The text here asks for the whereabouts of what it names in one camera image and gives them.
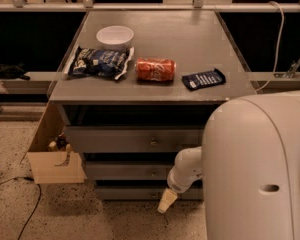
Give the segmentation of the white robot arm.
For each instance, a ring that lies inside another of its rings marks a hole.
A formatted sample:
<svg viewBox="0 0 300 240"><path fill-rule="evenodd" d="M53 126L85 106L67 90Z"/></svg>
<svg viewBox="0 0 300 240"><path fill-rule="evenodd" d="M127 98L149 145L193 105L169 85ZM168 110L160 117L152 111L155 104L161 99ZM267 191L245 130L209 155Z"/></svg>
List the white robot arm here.
<svg viewBox="0 0 300 240"><path fill-rule="evenodd" d="M300 240L300 91L218 107L180 151L158 210L202 180L208 240Z"/></svg>

